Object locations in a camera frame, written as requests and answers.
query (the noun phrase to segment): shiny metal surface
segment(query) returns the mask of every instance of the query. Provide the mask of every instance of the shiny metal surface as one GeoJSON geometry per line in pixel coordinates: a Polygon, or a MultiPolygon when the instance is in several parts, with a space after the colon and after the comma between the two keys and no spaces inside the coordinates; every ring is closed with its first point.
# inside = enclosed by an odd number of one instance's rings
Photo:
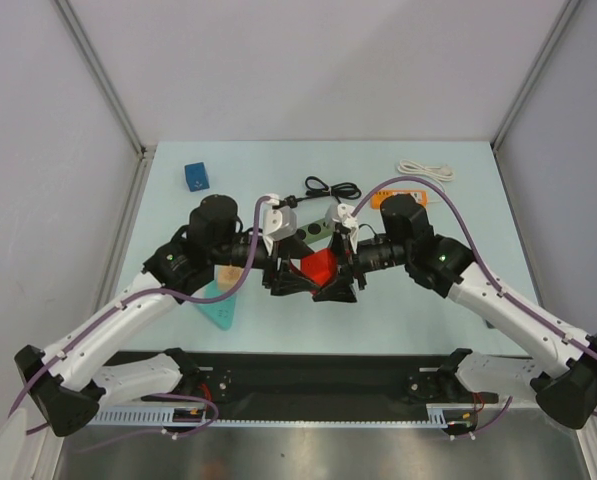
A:
{"type": "Polygon", "coordinates": [[[588,479],[573,432],[535,410],[512,410],[476,441],[439,431],[213,428],[173,442],[145,435],[88,454],[76,449],[131,431],[69,437],[55,480],[588,479]]]}

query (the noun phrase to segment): red object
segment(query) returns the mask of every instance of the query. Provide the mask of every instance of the red object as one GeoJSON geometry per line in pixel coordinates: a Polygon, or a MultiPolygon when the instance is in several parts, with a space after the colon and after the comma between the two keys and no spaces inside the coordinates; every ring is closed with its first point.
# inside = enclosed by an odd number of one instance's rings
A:
{"type": "Polygon", "coordinates": [[[300,271],[322,287],[336,275],[336,257],[325,248],[300,260],[300,271]]]}

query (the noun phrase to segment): teal object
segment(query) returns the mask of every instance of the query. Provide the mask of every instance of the teal object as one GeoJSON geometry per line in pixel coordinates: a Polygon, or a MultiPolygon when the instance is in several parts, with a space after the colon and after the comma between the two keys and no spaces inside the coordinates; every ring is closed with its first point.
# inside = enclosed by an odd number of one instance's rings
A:
{"type": "MultiPolygon", "coordinates": [[[[218,290],[218,284],[213,281],[205,287],[205,298],[214,298],[222,295],[224,292],[218,290]]],[[[202,314],[211,320],[221,330],[229,330],[234,322],[234,312],[236,311],[236,295],[226,298],[218,303],[197,303],[196,308],[202,314]]]]}

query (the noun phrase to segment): white table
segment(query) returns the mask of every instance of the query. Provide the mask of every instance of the white table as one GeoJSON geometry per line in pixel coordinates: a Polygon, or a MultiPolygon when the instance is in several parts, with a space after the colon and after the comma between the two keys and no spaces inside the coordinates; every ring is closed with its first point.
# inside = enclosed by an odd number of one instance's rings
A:
{"type": "MultiPolygon", "coordinates": [[[[368,192],[380,181],[396,176],[394,165],[403,158],[454,168],[456,181],[447,185],[447,193],[464,215],[485,260],[509,284],[535,299],[486,142],[162,142],[149,173],[119,287],[129,283],[143,261],[187,223],[189,212],[206,195],[233,197],[247,228],[254,202],[262,194],[302,195],[308,175],[329,184],[352,181],[368,192]],[[205,163],[209,190],[188,190],[183,167],[195,162],[205,163]]],[[[322,218],[332,201],[301,203],[296,209],[299,224],[322,218]]],[[[428,212],[436,232],[464,241],[446,206],[431,204],[428,212]]],[[[383,231],[378,211],[369,206],[360,220],[383,231]]],[[[371,235],[365,230],[361,238],[371,235]]],[[[356,304],[313,303],[307,293],[271,297],[261,286],[261,273],[254,271],[238,292],[229,331],[218,329],[193,305],[185,304],[147,327],[125,348],[420,355],[448,354],[469,347],[488,354],[524,353],[500,332],[487,328],[481,318],[415,285],[402,268],[368,274],[367,280],[356,304]]]]}

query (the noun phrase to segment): blue cube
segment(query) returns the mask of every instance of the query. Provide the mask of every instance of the blue cube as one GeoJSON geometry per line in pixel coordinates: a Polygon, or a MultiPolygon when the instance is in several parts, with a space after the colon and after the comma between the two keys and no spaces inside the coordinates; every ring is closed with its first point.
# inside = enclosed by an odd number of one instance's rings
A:
{"type": "Polygon", "coordinates": [[[185,180],[187,180],[189,190],[192,192],[208,189],[209,179],[207,178],[205,164],[200,162],[192,163],[191,165],[185,165],[185,180]]]}

